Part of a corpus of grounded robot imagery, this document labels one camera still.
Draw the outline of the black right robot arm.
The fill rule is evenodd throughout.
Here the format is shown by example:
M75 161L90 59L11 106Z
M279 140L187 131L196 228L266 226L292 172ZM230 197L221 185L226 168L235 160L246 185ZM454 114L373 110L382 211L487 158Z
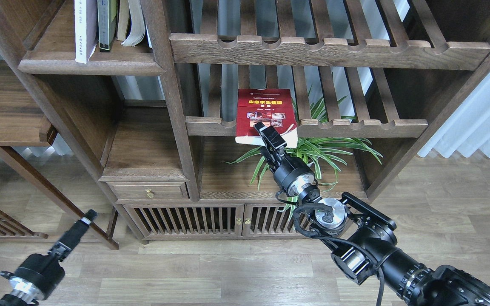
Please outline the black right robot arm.
M375 275L409 306L490 306L490 286L463 270L441 265L435 271L400 248L395 222L347 192L339 200L322 198L313 171L286 152L286 142L272 126L256 123L264 141L260 151L274 180L287 196L297 196L294 228L318 239L348 279L361 285Z

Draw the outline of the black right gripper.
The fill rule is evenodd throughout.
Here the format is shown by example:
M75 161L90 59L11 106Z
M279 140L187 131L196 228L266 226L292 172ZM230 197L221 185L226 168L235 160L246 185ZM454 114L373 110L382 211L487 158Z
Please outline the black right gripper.
M316 196L314 172L300 158L287 154L287 143L274 127L266 122L254 124L255 130L265 143L260 152L266 159L273 178L287 196Z

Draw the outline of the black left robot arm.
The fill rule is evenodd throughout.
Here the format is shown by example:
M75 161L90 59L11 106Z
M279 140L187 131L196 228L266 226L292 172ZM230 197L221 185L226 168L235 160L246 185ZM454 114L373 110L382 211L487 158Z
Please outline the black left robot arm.
M0 300L0 306L32 306L46 300L66 274L60 266L97 217L97 212L89 210L80 220L62 235L47 255L31 254L14 273L1 271L0 275L9 280L10 294Z

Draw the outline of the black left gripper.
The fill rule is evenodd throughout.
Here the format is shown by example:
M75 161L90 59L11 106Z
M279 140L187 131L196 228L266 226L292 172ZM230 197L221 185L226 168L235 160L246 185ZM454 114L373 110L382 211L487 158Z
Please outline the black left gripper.
M2 300L46 300L66 274L60 262L79 244L97 216L97 211L89 209L81 221L75 222L62 235L47 255L31 254L14 273L1 271L0 275L8 279L12 287L12 292L5 294Z

